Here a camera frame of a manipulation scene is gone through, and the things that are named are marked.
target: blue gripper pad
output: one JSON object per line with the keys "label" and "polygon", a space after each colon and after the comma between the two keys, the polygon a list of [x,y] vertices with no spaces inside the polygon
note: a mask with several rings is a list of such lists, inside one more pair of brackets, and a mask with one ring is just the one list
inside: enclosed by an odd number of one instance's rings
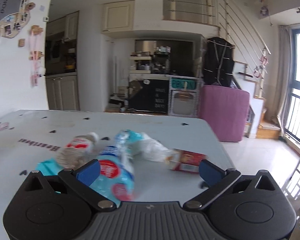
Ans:
{"label": "blue gripper pad", "polygon": [[76,178],[89,187],[99,177],[100,169],[98,160],[92,160],[76,170]]}
{"label": "blue gripper pad", "polygon": [[207,160],[200,162],[199,174],[209,187],[219,183],[225,177],[225,171]]}

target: black jacket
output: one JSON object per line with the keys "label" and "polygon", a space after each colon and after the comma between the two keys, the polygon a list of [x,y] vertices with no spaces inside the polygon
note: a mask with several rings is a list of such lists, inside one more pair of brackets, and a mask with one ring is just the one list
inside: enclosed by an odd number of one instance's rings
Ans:
{"label": "black jacket", "polygon": [[223,38],[214,37],[207,40],[207,51],[202,69],[206,85],[220,84],[229,87],[232,80],[234,45]]}

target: cabinet door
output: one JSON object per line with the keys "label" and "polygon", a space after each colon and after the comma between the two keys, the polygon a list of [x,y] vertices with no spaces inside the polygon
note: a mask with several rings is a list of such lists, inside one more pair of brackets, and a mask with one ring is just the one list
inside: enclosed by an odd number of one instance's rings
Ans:
{"label": "cabinet door", "polygon": [[53,22],[47,23],[47,31],[46,36],[52,36],[57,33],[61,33],[65,31],[65,24],[66,24],[66,18],[60,18],[58,20],[55,20]]}
{"label": "cabinet door", "polygon": [[103,5],[103,33],[132,31],[134,1]]}
{"label": "cabinet door", "polygon": [[61,110],[79,111],[77,76],[65,76],[60,82]]}
{"label": "cabinet door", "polygon": [[47,97],[50,110],[60,109],[60,92],[56,79],[46,79]]}
{"label": "cabinet door", "polygon": [[66,16],[65,41],[77,39],[78,12]]}

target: pink chair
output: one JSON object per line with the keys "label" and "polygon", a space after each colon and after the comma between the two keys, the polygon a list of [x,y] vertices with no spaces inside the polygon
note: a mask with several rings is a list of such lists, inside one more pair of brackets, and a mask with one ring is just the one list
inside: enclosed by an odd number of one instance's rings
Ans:
{"label": "pink chair", "polygon": [[222,142],[240,142],[249,111],[247,91],[203,86],[200,91],[199,118],[204,119]]}

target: stair railing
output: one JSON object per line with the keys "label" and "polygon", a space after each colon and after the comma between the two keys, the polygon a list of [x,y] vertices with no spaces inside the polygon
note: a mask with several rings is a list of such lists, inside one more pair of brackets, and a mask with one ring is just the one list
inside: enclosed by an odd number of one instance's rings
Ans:
{"label": "stair railing", "polygon": [[163,10],[166,20],[218,26],[219,36],[233,43],[246,61],[245,74],[252,75],[258,86],[255,96],[262,97],[266,69],[261,59],[271,52],[234,0],[163,0]]}

